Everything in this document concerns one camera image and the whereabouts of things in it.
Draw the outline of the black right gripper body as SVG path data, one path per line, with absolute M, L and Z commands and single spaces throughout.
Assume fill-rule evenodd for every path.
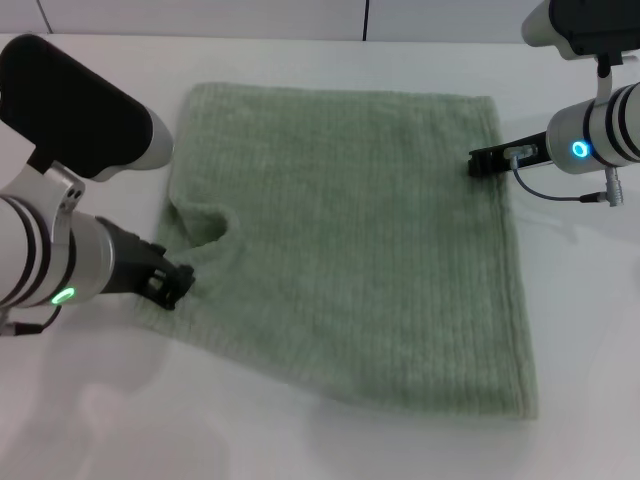
M 530 157 L 527 157 L 523 160 L 519 161 L 520 168 L 531 168 L 531 167 L 539 167 L 543 165 L 549 165 L 552 163 L 552 160 L 549 156 L 547 145 L 546 145 L 546 133 L 540 132 L 535 135 L 530 135 L 525 138 L 521 138 L 518 140 L 514 140 L 512 142 L 506 143 L 500 147 L 500 168 L 499 172 L 507 172 L 511 169 L 509 158 L 505 155 L 505 152 L 509 148 L 515 147 L 524 147 L 524 146 L 535 146 L 536 154 Z

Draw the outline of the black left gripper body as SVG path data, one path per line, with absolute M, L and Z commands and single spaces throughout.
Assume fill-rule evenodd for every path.
M 152 296 L 155 289 L 150 281 L 155 276 L 161 247 L 123 230 L 111 221 L 98 217 L 109 234 L 113 250 L 113 266 L 102 294 L 133 293 Z

